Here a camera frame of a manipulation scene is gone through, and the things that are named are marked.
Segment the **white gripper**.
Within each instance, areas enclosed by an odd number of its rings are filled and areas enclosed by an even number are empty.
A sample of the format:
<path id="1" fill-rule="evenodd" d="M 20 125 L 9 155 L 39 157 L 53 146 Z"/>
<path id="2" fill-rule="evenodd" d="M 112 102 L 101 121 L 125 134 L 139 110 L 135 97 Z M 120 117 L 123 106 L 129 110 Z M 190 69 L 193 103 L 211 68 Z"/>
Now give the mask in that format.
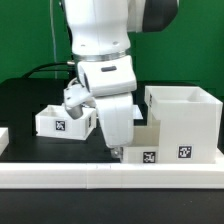
<path id="1" fill-rule="evenodd" d="M 133 98 L 137 89 L 132 58 L 79 62 L 81 83 L 92 95 L 106 145 L 113 158 L 121 159 L 124 146 L 133 140 Z"/>

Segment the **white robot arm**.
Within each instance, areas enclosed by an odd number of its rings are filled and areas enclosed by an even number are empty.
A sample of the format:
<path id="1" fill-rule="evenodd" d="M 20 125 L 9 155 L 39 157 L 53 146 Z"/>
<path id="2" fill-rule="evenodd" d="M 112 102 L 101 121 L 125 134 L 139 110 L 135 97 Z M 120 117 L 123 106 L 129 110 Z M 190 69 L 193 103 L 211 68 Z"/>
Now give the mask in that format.
<path id="1" fill-rule="evenodd" d="M 77 77 L 64 90 L 64 106 L 77 119 L 96 108 L 106 146 L 120 157 L 133 141 L 133 97 L 137 89 L 130 32 L 164 30 L 179 0 L 62 0 L 72 36 Z"/>

